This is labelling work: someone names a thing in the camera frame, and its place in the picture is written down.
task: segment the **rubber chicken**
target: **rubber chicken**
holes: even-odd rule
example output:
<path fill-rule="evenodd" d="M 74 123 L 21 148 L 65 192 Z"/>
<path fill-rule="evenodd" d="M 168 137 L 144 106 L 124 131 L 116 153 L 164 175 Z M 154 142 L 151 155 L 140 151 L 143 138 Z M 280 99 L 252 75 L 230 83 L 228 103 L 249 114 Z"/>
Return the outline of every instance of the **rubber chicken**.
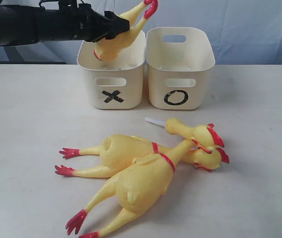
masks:
<path fill-rule="evenodd" d="M 101 39 L 96 43 L 94 55 L 101 61 L 111 62 L 118 57 L 119 53 L 129 47 L 137 38 L 140 31 L 143 29 L 149 18 L 156 12 L 158 7 L 157 0 L 144 0 L 131 10 L 119 15 L 120 18 L 129 21 L 130 26 L 133 26 L 140 15 L 140 13 L 148 6 L 151 5 L 148 10 L 145 11 L 143 18 L 136 24 L 135 27 L 130 28 L 129 31 L 124 32 L 116 36 L 114 39 L 106 40 Z"/>
<path fill-rule="evenodd" d="M 102 238 L 144 214 L 166 193 L 175 166 L 195 144 L 183 140 L 166 153 L 135 158 L 133 164 L 108 179 L 89 203 L 66 224 L 67 234 L 78 234 L 87 214 L 100 202 L 116 196 L 122 207 L 118 216 L 101 230 L 79 238 Z"/>
<path fill-rule="evenodd" d="M 204 130 L 204 137 L 210 137 L 210 132 Z M 69 159 L 79 155 L 99 155 L 101 165 L 98 167 L 74 170 L 65 166 L 55 166 L 56 172 L 63 176 L 75 176 L 83 178 L 109 178 L 119 171 L 132 164 L 134 158 L 143 157 L 153 153 L 165 153 L 171 148 L 158 145 L 138 136 L 111 135 L 102 141 L 102 144 L 92 148 L 70 149 L 63 148 L 60 151 L 63 158 Z M 188 164 L 193 164 L 195 168 L 202 168 L 207 171 L 220 167 L 221 162 L 229 163 L 226 153 L 217 148 L 211 154 L 202 149 L 189 151 L 181 158 Z"/>
<path fill-rule="evenodd" d="M 213 130 L 213 127 L 213 124 L 190 127 L 177 118 L 170 118 L 165 124 L 165 130 L 169 134 L 178 134 L 185 139 L 192 140 L 199 149 L 203 149 L 208 154 L 211 154 L 218 146 L 224 147 L 223 140 Z"/>

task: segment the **bin handle hole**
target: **bin handle hole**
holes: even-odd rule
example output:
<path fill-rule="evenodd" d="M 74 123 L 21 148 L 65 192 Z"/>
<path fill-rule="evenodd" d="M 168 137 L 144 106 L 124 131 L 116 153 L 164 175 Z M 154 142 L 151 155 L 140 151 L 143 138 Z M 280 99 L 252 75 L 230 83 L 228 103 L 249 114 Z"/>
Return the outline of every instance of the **bin handle hole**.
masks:
<path fill-rule="evenodd" d="M 184 35 L 165 35 L 163 36 L 164 43 L 184 43 L 186 42 L 186 36 Z"/>
<path fill-rule="evenodd" d="M 99 77 L 95 79 L 95 83 L 101 87 L 123 87 L 126 86 L 127 81 L 125 78 Z"/>
<path fill-rule="evenodd" d="M 196 80 L 193 78 L 168 78 L 165 81 L 165 86 L 170 88 L 193 88 L 196 85 Z"/>

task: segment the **black o symbol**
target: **black o symbol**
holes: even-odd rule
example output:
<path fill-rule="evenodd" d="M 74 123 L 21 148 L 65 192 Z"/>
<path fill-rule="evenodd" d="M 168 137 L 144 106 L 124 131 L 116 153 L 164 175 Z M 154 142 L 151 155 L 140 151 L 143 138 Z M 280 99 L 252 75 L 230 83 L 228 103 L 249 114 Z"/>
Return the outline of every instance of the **black o symbol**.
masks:
<path fill-rule="evenodd" d="M 178 102 L 178 103 L 173 103 L 173 102 L 170 102 L 169 101 L 169 97 L 173 94 L 173 93 L 183 93 L 184 94 L 184 98 L 181 102 Z M 189 99 L 189 95 L 187 94 L 187 92 L 183 91 L 183 90 L 173 90 L 169 93 L 167 93 L 165 96 L 164 96 L 164 102 L 168 105 L 173 105 L 173 106 L 179 106 L 179 105 L 182 105 L 184 103 L 187 102 L 187 100 Z"/>

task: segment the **red comb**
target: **red comb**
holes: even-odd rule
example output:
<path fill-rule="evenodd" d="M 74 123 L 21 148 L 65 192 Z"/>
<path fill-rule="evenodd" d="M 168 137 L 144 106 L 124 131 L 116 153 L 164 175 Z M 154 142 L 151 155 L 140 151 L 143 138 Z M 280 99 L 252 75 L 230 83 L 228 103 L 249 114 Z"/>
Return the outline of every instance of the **red comb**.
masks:
<path fill-rule="evenodd" d="M 224 142 L 223 140 L 220 138 L 219 135 L 217 135 L 216 131 L 214 131 L 211 127 L 207 127 L 207 130 L 209 130 L 212 139 L 214 140 L 214 144 L 218 145 L 220 147 L 224 147 Z"/>
<path fill-rule="evenodd" d="M 229 164 L 229 157 L 226 155 L 225 151 L 221 148 L 216 148 L 216 150 L 220 153 L 221 155 L 221 161 L 224 163 Z"/>

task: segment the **black x symbol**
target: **black x symbol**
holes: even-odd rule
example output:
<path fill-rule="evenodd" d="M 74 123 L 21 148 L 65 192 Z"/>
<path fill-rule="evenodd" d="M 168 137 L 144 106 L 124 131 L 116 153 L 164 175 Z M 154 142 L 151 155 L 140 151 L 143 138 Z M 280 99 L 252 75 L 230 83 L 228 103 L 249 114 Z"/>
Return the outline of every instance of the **black x symbol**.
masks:
<path fill-rule="evenodd" d="M 118 95 L 120 94 L 120 92 L 118 90 L 114 91 L 113 93 L 108 93 L 107 91 L 102 91 L 102 94 L 108 96 L 106 98 L 106 100 L 104 101 L 105 103 L 109 103 L 111 100 L 116 100 L 119 103 L 122 103 L 124 100 L 120 97 L 118 97 Z"/>

